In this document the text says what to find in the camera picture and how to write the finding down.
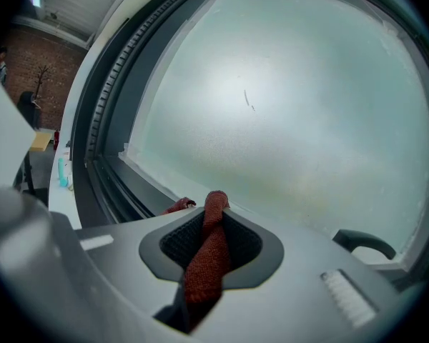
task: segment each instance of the frosted glass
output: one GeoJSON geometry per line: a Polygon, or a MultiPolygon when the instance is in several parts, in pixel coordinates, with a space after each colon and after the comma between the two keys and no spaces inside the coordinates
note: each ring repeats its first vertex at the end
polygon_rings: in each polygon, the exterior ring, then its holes
{"type": "Polygon", "coordinates": [[[404,248],[429,113],[398,37],[339,0],[216,0],[180,41],[132,132],[143,172],[200,204],[222,189],[234,207],[404,248]]]}

